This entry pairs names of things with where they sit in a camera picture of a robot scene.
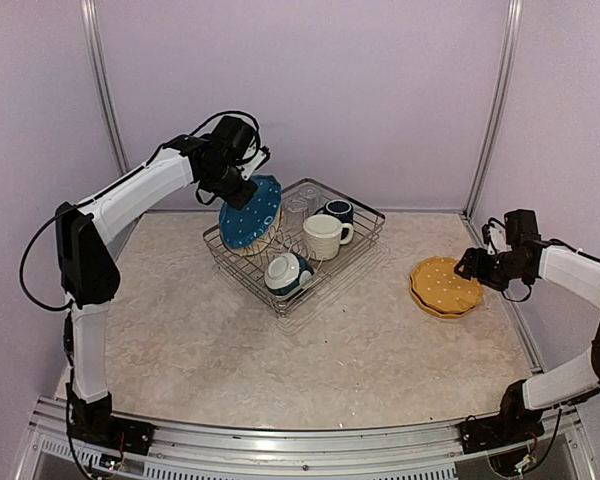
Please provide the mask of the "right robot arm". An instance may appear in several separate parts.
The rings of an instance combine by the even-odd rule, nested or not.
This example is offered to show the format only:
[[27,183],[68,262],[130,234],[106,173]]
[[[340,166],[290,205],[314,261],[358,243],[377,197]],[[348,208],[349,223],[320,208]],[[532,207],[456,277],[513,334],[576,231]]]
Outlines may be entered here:
[[519,299],[526,313],[542,322],[540,332],[561,327],[557,338],[544,341],[554,357],[547,370],[506,388],[491,433],[503,444],[515,442],[537,425],[542,414],[555,407],[583,403],[600,393],[600,258],[557,238],[541,235],[532,210],[517,209],[503,219],[490,218],[482,228],[482,247],[469,248],[454,271],[502,295],[521,283]]

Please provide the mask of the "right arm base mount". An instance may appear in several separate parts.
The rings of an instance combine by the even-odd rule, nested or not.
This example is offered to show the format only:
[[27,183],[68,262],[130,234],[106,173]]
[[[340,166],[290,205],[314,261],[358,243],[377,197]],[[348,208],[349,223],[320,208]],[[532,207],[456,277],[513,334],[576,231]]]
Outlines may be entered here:
[[464,454],[497,449],[541,437],[545,429],[541,422],[523,422],[505,432],[498,416],[484,418],[467,417],[458,425]]

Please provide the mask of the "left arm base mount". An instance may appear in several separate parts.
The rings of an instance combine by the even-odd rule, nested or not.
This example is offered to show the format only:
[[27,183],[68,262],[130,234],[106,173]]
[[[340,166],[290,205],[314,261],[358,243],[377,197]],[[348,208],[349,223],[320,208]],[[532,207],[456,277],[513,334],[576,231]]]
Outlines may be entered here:
[[147,422],[112,416],[106,422],[104,430],[100,432],[93,427],[70,421],[69,433],[72,439],[91,445],[147,456],[152,445],[155,426]]

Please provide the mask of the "yellow dotted plate front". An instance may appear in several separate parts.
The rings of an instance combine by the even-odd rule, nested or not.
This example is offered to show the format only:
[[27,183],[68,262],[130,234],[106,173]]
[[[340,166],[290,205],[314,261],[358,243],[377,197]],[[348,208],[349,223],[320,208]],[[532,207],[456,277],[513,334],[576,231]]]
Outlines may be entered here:
[[410,295],[425,313],[446,320],[455,320],[472,313],[481,304],[484,288],[476,281],[447,279],[440,284],[425,280],[418,284],[409,277]]

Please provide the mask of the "yellow dotted plate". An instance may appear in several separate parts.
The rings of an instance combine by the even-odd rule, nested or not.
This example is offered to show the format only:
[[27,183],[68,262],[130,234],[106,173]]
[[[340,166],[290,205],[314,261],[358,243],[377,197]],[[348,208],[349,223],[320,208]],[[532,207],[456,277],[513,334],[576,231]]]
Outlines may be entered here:
[[418,284],[409,277],[410,295],[425,313],[446,320],[455,320],[472,313],[481,304],[484,288],[476,281],[447,279],[440,284],[425,280]]
[[429,257],[420,261],[409,276],[412,297],[440,318],[463,316],[483,298],[483,286],[457,274],[454,270],[457,263],[451,257]]

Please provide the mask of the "blue dotted plate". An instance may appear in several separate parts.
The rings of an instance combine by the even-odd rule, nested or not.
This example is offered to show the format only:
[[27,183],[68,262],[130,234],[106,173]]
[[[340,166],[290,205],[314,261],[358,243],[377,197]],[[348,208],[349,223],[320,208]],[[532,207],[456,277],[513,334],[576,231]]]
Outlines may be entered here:
[[251,180],[257,190],[242,209],[225,203],[220,210],[220,236],[230,249],[250,247],[263,238],[279,219],[282,190],[277,178],[273,175],[255,175]]

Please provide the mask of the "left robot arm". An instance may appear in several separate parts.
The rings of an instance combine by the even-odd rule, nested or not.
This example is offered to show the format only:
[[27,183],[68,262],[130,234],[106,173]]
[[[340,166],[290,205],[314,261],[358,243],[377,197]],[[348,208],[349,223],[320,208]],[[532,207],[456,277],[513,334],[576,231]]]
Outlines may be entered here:
[[221,111],[192,132],[161,143],[147,160],[99,192],[62,203],[44,223],[55,230],[65,295],[58,309],[65,315],[63,346],[70,369],[69,437],[107,445],[120,434],[105,372],[106,320],[121,283],[110,244],[157,203],[189,186],[195,186],[203,205],[220,199],[244,207],[256,192],[251,176],[269,157],[253,115]]

